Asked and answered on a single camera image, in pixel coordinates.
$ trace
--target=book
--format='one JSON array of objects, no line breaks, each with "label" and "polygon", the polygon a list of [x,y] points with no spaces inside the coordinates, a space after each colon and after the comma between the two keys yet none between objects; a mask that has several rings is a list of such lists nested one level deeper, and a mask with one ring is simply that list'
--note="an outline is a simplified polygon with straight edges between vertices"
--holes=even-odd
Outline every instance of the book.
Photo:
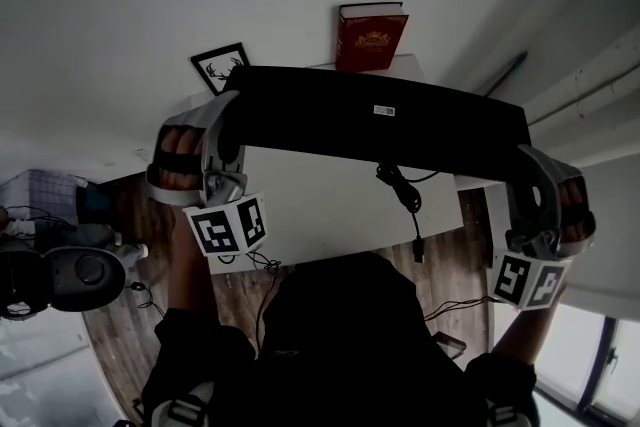
[{"label": "book", "polygon": [[386,70],[409,15],[402,2],[344,4],[339,8],[336,70]]}]

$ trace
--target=white desk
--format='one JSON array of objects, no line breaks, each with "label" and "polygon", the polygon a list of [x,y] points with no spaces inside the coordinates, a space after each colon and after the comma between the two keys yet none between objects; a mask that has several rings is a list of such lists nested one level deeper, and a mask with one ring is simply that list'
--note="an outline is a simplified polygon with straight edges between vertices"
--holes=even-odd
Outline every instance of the white desk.
[{"label": "white desk", "polygon": [[[331,69],[330,65],[322,68]],[[414,56],[399,56],[374,72],[424,81]],[[370,251],[415,238],[411,215],[393,189],[376,178],[377,164],[268,148],[246,149],[249,192],[265,196],[269,238],[260,250],[283,265]],[[401,168],[408,178],[429,172]],[[452,175],[414,184],[422,195],[417,214],[423,237],[462,226]],[[209,258],[212,274],[253,269],[246,256],[226,265]]]}]

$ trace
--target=picture frame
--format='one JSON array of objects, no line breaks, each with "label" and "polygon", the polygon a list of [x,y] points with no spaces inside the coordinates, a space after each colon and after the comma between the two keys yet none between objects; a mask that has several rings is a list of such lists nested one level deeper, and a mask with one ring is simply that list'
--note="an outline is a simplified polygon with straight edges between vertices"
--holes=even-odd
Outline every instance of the picture frame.
[{"label": "picture frame", "polygon": [[202,80],[216,96],[224,92],[227,78],[234,67],[250,66],[242,43],[194,55],[190,60]]}]

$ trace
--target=wires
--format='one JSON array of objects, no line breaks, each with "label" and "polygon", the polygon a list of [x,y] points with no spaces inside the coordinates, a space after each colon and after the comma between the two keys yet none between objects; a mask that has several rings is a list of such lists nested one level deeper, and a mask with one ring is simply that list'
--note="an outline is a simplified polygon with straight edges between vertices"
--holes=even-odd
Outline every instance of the wires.
[{"label": "wires", "polygon": [[135,290],[136,292],[143,292],[143,291],[147,291],[147,293],[149,294],[149,298],[147,299],[147,301],[140,303],[138,305],[139,309],[145,309],[145,308],[149,308],[151,306],[155,306],[156,310],[158,310],[158,313],[160,314],[160,316],[162,318],[164,318],[164,311],[162,311],[162,308],[160,308],[160,306],[158,306],[154,301],[153,301],[153,294],[151,293],[151,289],[149,287],[147,287],[145,284],[140,283],[139,281],[134,281],[133,283],[131,283],[131,285],[128,285],[125,288],[130,288],[131,290]]},{"label": "wires", "polygon": [[[279,260],[269,259],[262,253],[258,253],[258,251],[251,251],[247,253],[247,256],[253,262],[253,266],[256,268],[256,270],[261,270],[260,267],[258,267],[259,265],[261,265],[263,270],[267,271],[273,276],[273,279],[271,280],[271,286],[262,298],[262,302],[260,303],[260,307],[258,308],[258,314],[256,315],[256,344],[258,345],[258,353],[260,353],[260,351],[262,350],[262,343],[260,342],[260,317],[262,316],[262,310],[267,303],[267,298],[269,297],[269,295],[271,295],[273,288],[276,286],[278,271],[280,270],[280,265],[282,264],[282,262]],[[222,256],[218,256],[218,260],[225,265],[232,264],[236,259],[235,255],[231,255],[230,258],[230,260],[224,260]]]},{"label": "wires", "polygon": [[400,203],[409,211],[411,218],[413,219],[413,225],[416,228],[416,238],[413,241],[413,259],[417,263],[424,261],[424,246],[422,244],[422,237],[420,236],[420,228],[418,226],[418,220],[416,219],[416,213],[422,207],[422,196],[412,183],[419,183],[433,178],[439,173],[431,173],[424,178],[418,178],[417,180],[407,180],[398,166],[395,164],[378,164],[376,169],[376,177],[378,180],[382,180],[387,185],[393,187],[393,190],[398,196]]},{"label": "wires", "polygon": [[[499,303],[500,301],[494,299],[493,297],[489,297],[488,295],[485,295],[480,299],[470,299],[468,301],[445,301],[440,306],[438,306],[438,308],[435,311],[433,311],[429,315],[425,315],[424,321],[429,322],[431,320],[435,320],[437,317],[439,317],[443,313],[448,313],[454,310],[466,310],[467,308],[473,308],[474,306],[479,306],[484,302]],[[445,306],[446,304],[449,304],[450,306],[447,306],[446,308],[442,309],[442,307]]]},{"label": "wires", "polygon": [[406,179],[407,182],[409,183],[420,183],[420,182],[425,182],[427,181],[429,178],[433,178],[434,176],[436,176],[438,173],[440,173],[440,171],[435,171],[434,173],[431,173],[430,175],[425,176],[424,178],[418,178],[417,180],[409,180],[408,178]]},{"label": "wires", "polygon": [[19,208],[28,208],[30,210],[37,210],[38,212],[42,212],[44,214],[44,215],[38,216],[38,217],[29,217],[28,219],[23,219],[24,221],[44,220],[44,221],[50,221],[50,222],[54,222],[54,223],[60,223],[60,224],[66,226],[68,228],[73,229],[73,230],[76,229],[76,227],[73,224],[71,224],[69,221],[65,221],[61,217],[57,217],[55,215],[51,215],[50,212],[44,210],[43,208],[32,207],[30,205],[18,205],[18,206],[14,206],[14,207],[4,207],[5,210],[12,210],[12,209],[19,209]]},{"label": "wires", "polygon": [[224,257],[218,255],[218,260],[220,260],[220,263],[223,263],[225,265],[231,265],[233,262],[236,261],[236,255],[231,255],[231,260],[223,260]]},{"label": "wires", "polygon": [[[37,217],[29,217],[27,219],[19,219],[20,221],[45,221],[47,222],[47,227],[46,230],[44,231],[44,233],[48,232],[48,231],[52,231],[55,230],[57,228],[62,228],[62,229],[66,229],[66,230],[72,230],[75,231],[76,227],[69,223],[68,221],[65,221],[64,219],[62,219],[61,217],[56,217],[54,215],[51,215],[48,211],[42,209],[42,208],[38,208],[38,207],[32,207],[30,205],[18,205],[18,206],[13,206],[13,207],[4,207],[5,210],[9,211],[12,209],[20,209],[20,208],[28,208],[30,210],[36,210],[38,212],[42,212],[45,215],[40,215]],[[20,240],[20,241],[35,241],[36,240],[36,236],[37,235],[42,235],[43,231],[40,230],[37,233],[25,233],[25,232],[17,232],[17,233],[12,233],[12,234],[8,234],[8,233],[3,233],[1,234],[2,238],[6,238],[6,239],[13,239],[13,240]]]}]

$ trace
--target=barcode sticker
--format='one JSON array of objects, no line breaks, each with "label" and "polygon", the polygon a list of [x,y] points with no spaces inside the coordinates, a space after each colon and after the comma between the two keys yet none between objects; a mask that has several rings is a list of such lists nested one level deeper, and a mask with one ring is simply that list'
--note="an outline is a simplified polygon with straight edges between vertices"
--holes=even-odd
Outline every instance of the barcode sticker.
[{"label": "barcode sticker", "polygon": [[381,114],[383,116],[395,116],[396,108],[395,107],[385,107],[384,105],[374,105],[373,106],[374,114]]}]

